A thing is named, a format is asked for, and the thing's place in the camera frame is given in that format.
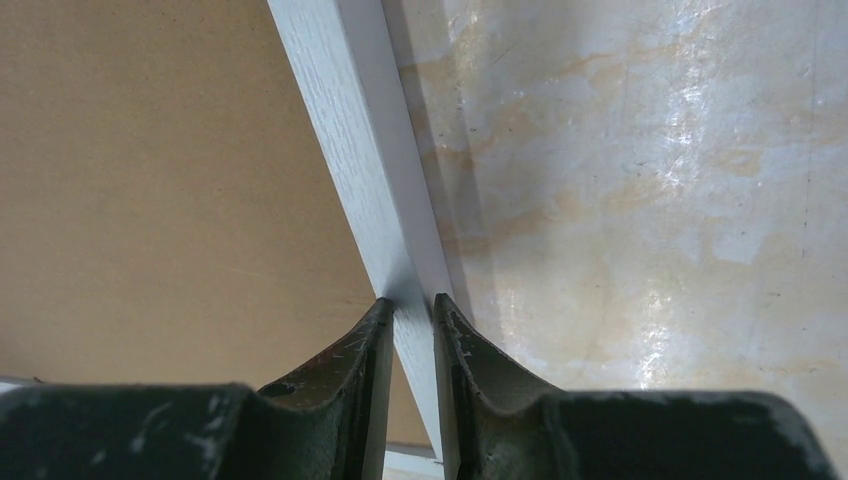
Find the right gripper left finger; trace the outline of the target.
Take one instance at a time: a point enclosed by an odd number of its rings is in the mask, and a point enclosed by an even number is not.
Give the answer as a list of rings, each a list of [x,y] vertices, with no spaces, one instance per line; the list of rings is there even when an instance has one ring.
[[[40,384],[1,398],[5,479],[378,479],[393,305],[253,389]]]

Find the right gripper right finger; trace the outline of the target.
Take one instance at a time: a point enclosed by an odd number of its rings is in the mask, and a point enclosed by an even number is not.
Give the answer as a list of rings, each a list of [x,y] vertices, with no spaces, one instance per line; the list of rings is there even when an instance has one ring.
[[[834,479],[801,413],[758,391],[560,389],[482,336],[453,299],[433,319],[449,377],[453,479]]]

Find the white picture frame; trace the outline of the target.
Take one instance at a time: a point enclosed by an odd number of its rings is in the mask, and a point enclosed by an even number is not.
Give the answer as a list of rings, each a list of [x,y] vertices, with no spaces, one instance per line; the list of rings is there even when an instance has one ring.
[[[427,463],[441,478],[451,478],[440,420],[438,334],[431,314],[435,297],[450,289],[450,279],[383,5],[378,1],[263,2],[271,12],[373,290],[372,305],[381,298],[393,305],[392,364],[401,363],[412,395],[400,422],[426,430],[430,444]],[[31,386],[241,383],[253,389],[277,380],[254,387],[243,382],[30,379]]]

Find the brown backing board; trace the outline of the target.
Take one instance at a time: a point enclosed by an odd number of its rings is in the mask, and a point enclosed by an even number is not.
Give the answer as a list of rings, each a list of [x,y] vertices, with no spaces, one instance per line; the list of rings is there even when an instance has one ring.
[[[374,293],[263,1],[1,5],[1,372],[261,387]]]

